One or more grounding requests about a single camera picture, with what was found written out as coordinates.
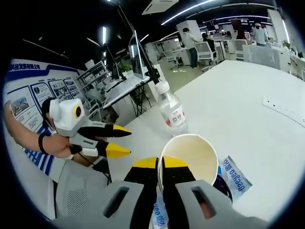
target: bottle cap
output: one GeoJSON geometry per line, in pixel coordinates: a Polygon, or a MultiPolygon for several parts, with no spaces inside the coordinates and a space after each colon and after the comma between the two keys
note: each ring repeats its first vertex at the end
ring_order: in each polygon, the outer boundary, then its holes
{"type": "Polygon", "coordinates": [[[163,94],[170,90],[170,86],[167,81],[160,81],[155,85],[158,94],[163,94]]]}

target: black ceiling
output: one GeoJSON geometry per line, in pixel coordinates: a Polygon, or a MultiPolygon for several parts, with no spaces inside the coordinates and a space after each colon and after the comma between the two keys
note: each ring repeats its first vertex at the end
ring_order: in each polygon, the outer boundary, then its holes
{"type": "MultiPolygon", "coordinates": [[[[150,35],[145,42],[159,40],[176,31],[176,24],[186,20],[186,17],[206,9],[247,2],[273,4],[273,0],[215,0],[196,7],[161,26],[161,23],[171,16],[202,0],[180,0],[167,11],[151,15],[142,15],[151,0],[112,0],[112,2],[121,5],[127,18],[137,30],[139,39],[146,34],[150,35]]],[[[27,0],[19,2],[17,8],[14,7],[13,2],[13,5],[7,9],[7,15],[10,18],[7,34],[10,39],[15,41],[15,45],[12,47],[13,57],[65,64],[77,68],[84,68],[84,63],[89,59],[98,61],[101,58],[101,49],[87,38],[99,42],[101,26],[107,27],[113,38],[124,26],[114,5],[106,0],[53,0],[48,2],[27,0]],[[39,44],[63,54],[63,56],[43,50],[22,39],[39,44]]],[[[187,20],[197,20],[201,25],[202,21],[213,18],[249,14],[267,16],[267,7],[257,5],[221,7],[202,12],[187,20]]],[[[122,44],[115,41],[112,46],[120,49],[122,44]]]]}

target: bottle label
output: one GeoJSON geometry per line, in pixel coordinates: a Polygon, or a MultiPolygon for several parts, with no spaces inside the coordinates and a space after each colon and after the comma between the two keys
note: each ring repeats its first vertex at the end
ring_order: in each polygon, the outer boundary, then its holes
{"type": "Polygon", "coordinates": [[[182,106],[179,106],[172,114],[168,117],[164,116],[166,124],[170,127],[178,127],[181,123],[185,121],[185,114],[183,112],[182,106]]]}

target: paper cup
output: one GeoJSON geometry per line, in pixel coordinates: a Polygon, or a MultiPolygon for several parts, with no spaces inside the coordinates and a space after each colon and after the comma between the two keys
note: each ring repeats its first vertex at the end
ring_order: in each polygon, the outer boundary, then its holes
{"type": "Polygon", "coordinates": [[[158,185],[162,186],[162,158],[171,156],[187,163],[196,180],[214,184],[218,172],[217,154],[213,146],[203,137],[194,134],[178,135],[164,147],[158,162],[158,185]]]}

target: camera lens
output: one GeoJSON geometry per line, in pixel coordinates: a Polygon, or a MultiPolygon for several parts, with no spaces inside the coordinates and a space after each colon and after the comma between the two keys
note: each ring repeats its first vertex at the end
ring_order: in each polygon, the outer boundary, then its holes
{"type": "Polygon", "coordinates": [[[75,117],[79,117],[79,116],[81,116],[81,107],[80,106],[78,106],[76,109],[75,109],[75,117]]]}

